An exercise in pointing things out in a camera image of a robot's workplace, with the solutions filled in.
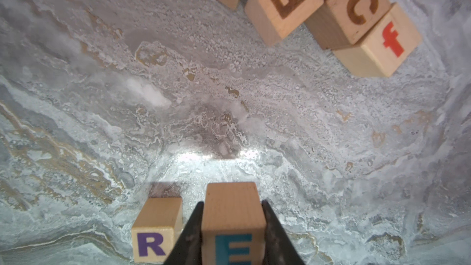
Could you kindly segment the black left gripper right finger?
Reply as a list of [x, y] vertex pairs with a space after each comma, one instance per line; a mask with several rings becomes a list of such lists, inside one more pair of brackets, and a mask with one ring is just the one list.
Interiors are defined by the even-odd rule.
[[289, 237], [278, 220], [270, 203], [261, 202], [267, 222], [265, 231], [264, 265], [305, 265]]

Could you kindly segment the block with brown F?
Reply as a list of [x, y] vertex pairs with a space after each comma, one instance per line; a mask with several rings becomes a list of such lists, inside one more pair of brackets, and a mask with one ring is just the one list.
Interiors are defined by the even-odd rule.
[[245, 13], [264, 43], [275, 45], [304, 23], [324, 0], [248, 0]]

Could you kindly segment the block with brown C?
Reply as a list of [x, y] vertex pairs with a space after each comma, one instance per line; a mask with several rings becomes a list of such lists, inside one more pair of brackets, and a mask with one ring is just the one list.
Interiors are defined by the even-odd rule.
[[325, 0], [305, 25], [323, 50], [357, 43], [390, 9], [390, 0]]

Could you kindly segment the block with red f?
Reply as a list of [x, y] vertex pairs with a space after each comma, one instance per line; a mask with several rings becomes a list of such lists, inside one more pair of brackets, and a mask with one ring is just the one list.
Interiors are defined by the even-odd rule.
[[357, 77], [390, 77], [421, 44], [417, 27], [397, 3], [355, 45], [333, 50]]

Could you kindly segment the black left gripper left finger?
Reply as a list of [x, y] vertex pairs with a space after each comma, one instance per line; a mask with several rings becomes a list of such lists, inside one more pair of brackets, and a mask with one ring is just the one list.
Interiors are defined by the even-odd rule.
[[198, 202], [163, 265], [202, 265], [201, 224], [204, 203]]

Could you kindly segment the block with purple R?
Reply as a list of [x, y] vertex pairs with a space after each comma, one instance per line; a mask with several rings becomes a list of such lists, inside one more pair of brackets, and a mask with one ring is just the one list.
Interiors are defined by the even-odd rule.
[[134, 261], [162, 263], [170, 255], [183, 227], [183, 200], [149, 198], [131, 228]]

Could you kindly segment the block with teal E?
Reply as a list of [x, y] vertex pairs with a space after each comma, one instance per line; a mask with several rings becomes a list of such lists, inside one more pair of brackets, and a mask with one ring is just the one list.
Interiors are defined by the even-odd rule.
[[254, 182], [207, 185], [202, 215], [202, 264], [261, 265], [266, 218]]

